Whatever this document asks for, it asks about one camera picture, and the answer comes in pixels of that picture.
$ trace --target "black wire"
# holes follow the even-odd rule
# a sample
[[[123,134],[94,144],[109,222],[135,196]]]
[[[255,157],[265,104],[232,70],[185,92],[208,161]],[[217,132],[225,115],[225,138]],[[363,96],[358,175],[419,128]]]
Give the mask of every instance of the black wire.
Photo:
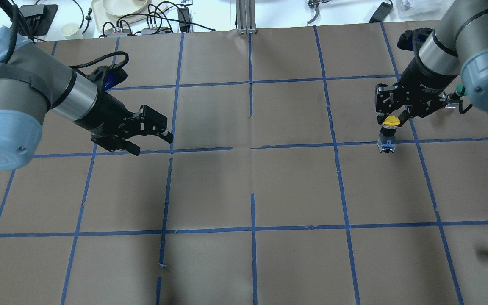
[[[114,25],[114,23],[111,23],[110,21],[107,21],[103,24],[103,27],[102,27],[102,32],[103,32],[103,35],[101,35],[100,37],[106,37],[105,35],[105,26],[106,25],[112,25],[112,29],[116,29],[116,26]]]
[[[78,4],[78,2],[76,2],[76,0],[72,0],[72,1],[75,2],[76,5],[78,5],[78,7],[80,8],[80,12],[82,12],[82,22],[80,23],[80,26],[78,27],[79,29],[81,29],[82,26],[84,25],[84,10],[80,6],[80,4]]]
[[[76,66],[69,66],[69,68],[71,68],[71,69],[80,69],[80,68],[85,68],[85,67],[93,66],[94,64],[97,64],[100,61],[103,61],[103,60],[105,60],[107,58],[111,58],[111,57],[114,57],[114,56],[117,56],[117,55],[123,55],[125,57],[124,60],[122,60],[122,62],[120,62],[118,64],[118,65],[121,65],[121,67],[125,66],[129,62],[129,54],[127,54],[124,51],[116,51],[116,52],[112,52],[112,53],[103,55],[100,58],[97,58],[97,59],[92,60],[90,62],[87,62],[85,64],[77,64]]]
[[[133,13],[133,14],[124,15],[124,16],[122,16],[120,18],[122,19],[124,17],[137,16],[137,15],[140,15],[140,16],[148,16],[148,14],[143,14],[143,13],[136,12],[136,13]],[[211,29],[209,27],[205,27],[204,25],[199,25],[198,23],[194,23],[194,22],[187,22],[187,21],[180,21],[180,20],[175,20],[175,19],[168,19],[168,18],[163,18],[163,17],[160,17],[160,16],[156,16],[156,18],[163,19],[163,20],[168,20],[168,21],[181,22],[181,23],[185,23],[186,25],[197,25],[198,27],[202,27],[202,28],[207,29],[209,31],[215,31],[215,32],[217,31],[216,29]]]
[[[88,28],[89,28],[89,22],[90,22],[90,20],[87,21],[86,27],[84,28],[84,30],[82,31],[82,33],[85,33],[88,30]]]
[[[8,61],[11,59],[12,54],[14,54],[14,48],[16,47],[16,39],[18,37],[18,23],[17,23],[18,15],[19,15],[18,6],[15,4],[12,7],[12,25],[10,27],[11,34],[10,34],[10,40],[8,42],[8,50],[5,56],[3,57],[3,59],[0,61],[3,64],[7,64]]]
[[[148,7],[150,7],[150,6],[153,6],[153,7],[155,8],[155,11],[154,11],[154,13],[153,13],[153,19],[154,19],[154,20],[155,20],[155,17],[156,17],[156,16],[155,16],[155,12],[160,11],[160,12],[161,12],[161,14],[163,14],[163,16],[165,17],[165,19],[168,21],[167,16],[165,15],[165,12],[164,12],[163,10],[161,10],[161,8],[159,8],[159,6],[155,6],[155,5],[153,5],[153,4],[148,4]],[[171,23],[170,23],[170,22],[167,22],[167,23],[169,24],[169,28],[171,29],[171,32],[173,32],[173,33],[174,33],[174,31],[173,31],[173,29],[172,29],[172,25],[171,25]]]
[[[131,26],[129,25],[129,23],[125,20],[120,20],[120,27],[122,28],[122,31],[124,30],[124,26],[122,25],[122,22],[125,22],[126,25],[128,25],[128,28],[129,28],[129,35],[133,35],[133,30],[131,29]]]

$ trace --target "metal tool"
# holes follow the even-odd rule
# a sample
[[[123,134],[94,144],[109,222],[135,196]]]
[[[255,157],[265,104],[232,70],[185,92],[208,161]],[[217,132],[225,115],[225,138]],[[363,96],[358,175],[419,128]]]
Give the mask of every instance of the metal tool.
[[[310,23],[313,23],[317,19],[317,17],[319,16],[319,5],[320,4],[327,3],[330,1],[331,0],[308,0],[308,7],[313,8],[316,11],[316,14],[306,24],[309,25]]]

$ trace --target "black strap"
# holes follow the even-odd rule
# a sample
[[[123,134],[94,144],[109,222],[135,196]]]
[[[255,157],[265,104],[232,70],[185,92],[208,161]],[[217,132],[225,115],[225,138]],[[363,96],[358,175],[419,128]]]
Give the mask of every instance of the black strap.
[[[39,76],[34,75],[30,71],[11,66],[9,64],[3,64],[0,62],[0,78],[14,79],[24,83],[28,83],[29,86],[44,95],[48,100],[48,109],[52,106],[52,88]]]

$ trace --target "white cup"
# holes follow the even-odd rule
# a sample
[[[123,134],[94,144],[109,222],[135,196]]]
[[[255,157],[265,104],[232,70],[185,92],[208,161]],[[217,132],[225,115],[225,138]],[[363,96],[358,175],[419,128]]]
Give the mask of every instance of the white cup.
[[[66,25],[62,26],[60,29],[60,34],[65,37],[65,39],[82,39],[82,31],[80,31],[80,27],[76,23],[67,23]]]

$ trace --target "black power supply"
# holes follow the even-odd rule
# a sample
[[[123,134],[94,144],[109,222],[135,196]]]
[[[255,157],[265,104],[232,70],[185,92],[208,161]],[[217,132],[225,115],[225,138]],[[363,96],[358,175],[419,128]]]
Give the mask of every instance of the black power supply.
[[[191,29],[191,16],[189,15],[189,8],[184,6],[183,8],[178,8],[178,21],[180,21],[180,32],[189,33]]]

